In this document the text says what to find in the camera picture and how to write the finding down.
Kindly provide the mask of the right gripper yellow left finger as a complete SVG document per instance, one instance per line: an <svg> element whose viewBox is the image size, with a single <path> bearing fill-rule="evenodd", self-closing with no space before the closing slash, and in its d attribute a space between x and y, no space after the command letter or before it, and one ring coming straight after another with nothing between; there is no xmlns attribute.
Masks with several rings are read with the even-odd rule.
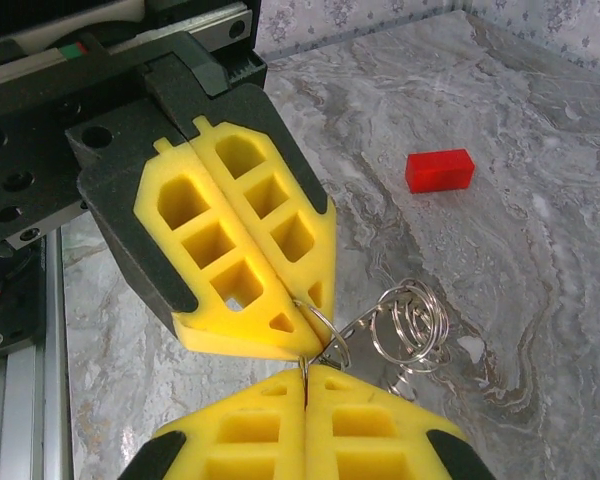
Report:
<svg viewBox="0 0 600 480"><path fill-rule="evenodd" d="M174 420L122 479L303 479L305 387L289 369Z"/></svg>

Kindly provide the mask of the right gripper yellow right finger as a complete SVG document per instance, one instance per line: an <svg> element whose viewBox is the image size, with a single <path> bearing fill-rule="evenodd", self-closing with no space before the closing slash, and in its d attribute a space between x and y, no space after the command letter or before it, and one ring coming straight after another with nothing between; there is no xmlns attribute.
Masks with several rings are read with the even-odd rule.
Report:
<svg viewBox="0 0 600 480"><path fill-rule="evenodd" d="M327 366L309 368L308 479L492 479L461 429Z"/></svg>

